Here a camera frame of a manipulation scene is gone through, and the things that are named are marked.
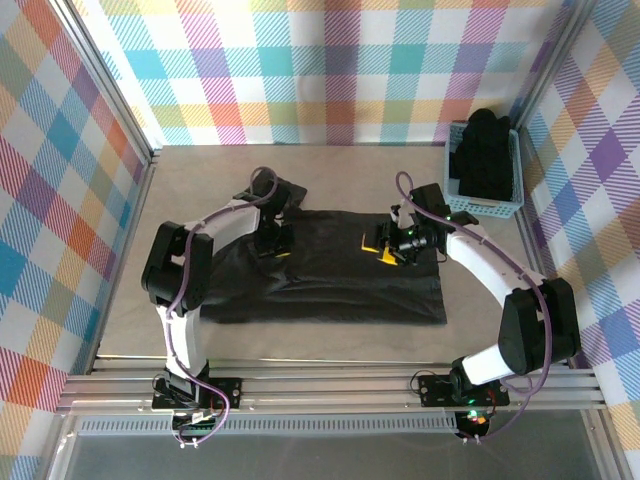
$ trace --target plaid backdrop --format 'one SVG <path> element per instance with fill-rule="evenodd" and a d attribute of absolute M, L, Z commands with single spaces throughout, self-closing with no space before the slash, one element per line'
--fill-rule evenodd
<path fill-rule="evenodd" d="M 562 0 L 75 0 L 159 144 L 444 142 L 508 114 Z"/>
<path fill-rule="evenodd" d="M 0 0 L 0 479 L 38 467 L 142 172 L 47 1 Z"/>
<path fill-rule="evenodd" d="M 526 208 L 640 478 L 640 0 L 599 2 L 529 128 Z"/>

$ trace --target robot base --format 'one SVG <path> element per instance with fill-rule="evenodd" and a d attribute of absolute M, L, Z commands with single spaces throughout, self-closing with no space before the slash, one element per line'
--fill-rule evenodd
<path fill-rule="evenodd" d="M 240 407 L 242 396 L 241 378 L 207 378 L 206 383 L 216 387 L 229 398 L 232 409 Z M 184 390 L 176 389 L 165 377 L 158 377 L 154 382 L 155 393 L 151 402 L 153 411 L 193 412 L 199 409 L 221 410 L 224 402 L 217 395 L 198 388 L 197 395 L 190 395 Z"/>
<path fill-rule="evenodd" d="M 420 403 L 423 407 L 458 407 L 460 405 L 469 405 L 469 407 L 504 407 L 509 405 L 509 393 L 502 391 L 500 382 L 490 382 L 482 388 L 478 388 L 473 392 L 469 392 L 462 399 L 454 398 L 454 388 L 446 375 L 421 375 L 418 377 L 418 392 L 420 394 Z"/>

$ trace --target plastic basket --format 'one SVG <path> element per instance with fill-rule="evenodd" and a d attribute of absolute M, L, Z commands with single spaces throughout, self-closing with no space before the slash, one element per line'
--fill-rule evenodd
<path fill-rule="evenodd" d="M 522 185 L 522 164 L 520 161 L 520 142 L 518 132 L 509 131 L 509 154 L 513 161 L 513 196 L 511 201 L 490 200 L 486 198 L 467 197 L 458 194 L 460 180 L 449 177 L 449 154 L 455 152 L 462 142 L 462 132 L 466 123 L 452 123 L 444 150 L 444 199 L 453 212 L 466 210 L 475 215 L 491 215 L 509 218 L 524 205 L 524 187 Z"/>

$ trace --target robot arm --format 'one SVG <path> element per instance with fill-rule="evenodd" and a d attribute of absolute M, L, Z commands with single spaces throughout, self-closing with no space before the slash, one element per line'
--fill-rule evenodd
<path fill-rule="evenodd" d="M 200 309 L 209 287 L 212 256 L 249 234 L 253 234 L 260 257 L 287 255 L 293 243 L 291 226 L 277 220 L 290 198 L 286 187 L 278 185 L 267 202 L 247 205 L 264 197 L 272 186 L 272 182 L 264 185 L 255 195 L 247 192 L 236 195 L 220 209 L 228 213 L 214 215 L 215 218 L 201 226 L 193 236 L 187 287 L 170 318 L 167 318 L 169 305 L 177 297 L 183 281 L 184 265 L 180 259 L 185 253 L 189 231 L 199 222 L 185 225 L 165 222 L 156 234 L 142 275 L 142 287 L 149 292 L 163 325 L 167 347 L 164 384 L 181 399 L 187 399 L 190 405 L 206 406 L 208 401 L 207 392 L 194 385 L 187 373 L 208 382 L 209 367 L 200 342 Z"/>
<path fill-rule="evenodd" d="M 513 269 L 491 250 L 486 231 L 467 212 L 451 213 L 438 184 L 411 191 L 413 202 L 423 210 L 465 226 L 484 239 L 478 242 L 466 233 L 416 213 L 416 222 L 407 224 L 405 204 L 391 208 L 391 220 L 375 227 L 363 238 L 362 248 L 377 252 L 378 258 L 393 265 L 415 263 L 424 248 L 437 248 L 469 270 L 503 307 L 498 342 L 452 364 L 452 398 L 457 403 L 492 382 L 513 375 L 525 375 L 543 366 L 545 333 L 539 319 L 540 305 L 531 290 Z M 542 292 L 552 324 L 551 361 L 574 356 L 580 350 L 580 336 L 571 286 L 563 279 L 547 280 L 519 265 Z"/>

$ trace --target black cloth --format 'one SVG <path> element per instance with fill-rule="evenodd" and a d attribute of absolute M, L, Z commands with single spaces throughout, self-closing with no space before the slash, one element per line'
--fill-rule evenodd
<path fill-rule="evenodd" d="M 462 142 L 450 155 L 450 175 L 460 179 L 458 193 L 510 201 L 513 162 L 509 155 L 509 117 L 496 118 L 486 108 L 469 118 Z"/>
<path fill-rule="evenodd" d="M 446 323 L 435 251 L 423 251 L 417 266 L 386 265 L 361 243 L 363 232 L 388 214 L 303 211 L 298 206 L 306 190 L 286 184 L 291 255 L 258 258 L 252 235 L 222 249 L 213 258 L 203 320 Z"/>

